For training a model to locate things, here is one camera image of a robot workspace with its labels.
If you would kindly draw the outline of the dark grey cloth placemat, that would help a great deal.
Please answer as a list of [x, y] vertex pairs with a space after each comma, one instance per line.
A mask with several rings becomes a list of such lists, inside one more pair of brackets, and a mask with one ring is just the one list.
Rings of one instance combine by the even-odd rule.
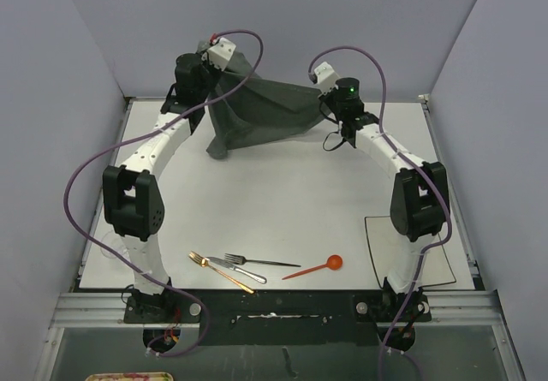
[[226, 99], [208, 108], [214, 136], [206, 152], [222, 160], [229, 152], [304, 134], [319, 124], [320, 91], [254, 74]]

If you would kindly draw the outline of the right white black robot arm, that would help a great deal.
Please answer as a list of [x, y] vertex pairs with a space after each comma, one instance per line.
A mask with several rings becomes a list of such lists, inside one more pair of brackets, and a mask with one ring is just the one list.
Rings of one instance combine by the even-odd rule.
[[386, 277], [393, 291], [383, 296], [381, 308], [387, 318], [402, 319], [412, 309], [407, 293], [419, 288], [427, 252], [450, 220], [446, 169], [409, 152], [384, 131], [381, 120], [366, 111], [357, 79], [333, 74], [317, 79], [317, 85], [342, 140], [369, 156], [393, 181], [390, 220], [401, 243]]

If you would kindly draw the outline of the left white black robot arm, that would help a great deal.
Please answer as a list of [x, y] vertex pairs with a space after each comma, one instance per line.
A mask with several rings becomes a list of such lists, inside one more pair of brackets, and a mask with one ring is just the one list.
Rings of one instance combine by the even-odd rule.
[[179, 122], [180, 114], [206, 101], [232, 56], [212, 50], [187, 53], [176, 59], [176, 82], [170, 87], [153, 130], [156, 135], [140, 145], [118, 166], [103, 173], [106, 223], [121, 237], [134, 273], [134, 288], [146, 298], [144, 312], [163, 322], [174, 312], [174, 300], [164, 294], [170, 277], [161, 258], [158, 231], [164, 221], [164, 202], [158, 178], [179, 146], [198, 127], [205, 111], [196, 110]]

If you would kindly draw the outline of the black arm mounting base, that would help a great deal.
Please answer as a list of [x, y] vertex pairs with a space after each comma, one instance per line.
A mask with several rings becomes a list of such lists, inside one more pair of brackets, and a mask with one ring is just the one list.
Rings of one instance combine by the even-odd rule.
[[188, 296], [131, 291], [123, 321], [142, 324], [143, 340], [168, 351], [169, 336], [195, 325], [202, 346], [377, 346], [387, 336], [410, 348], [415, 325], [432, 319], [419, 292], [407, 305], [386, 290], [192, 290]]

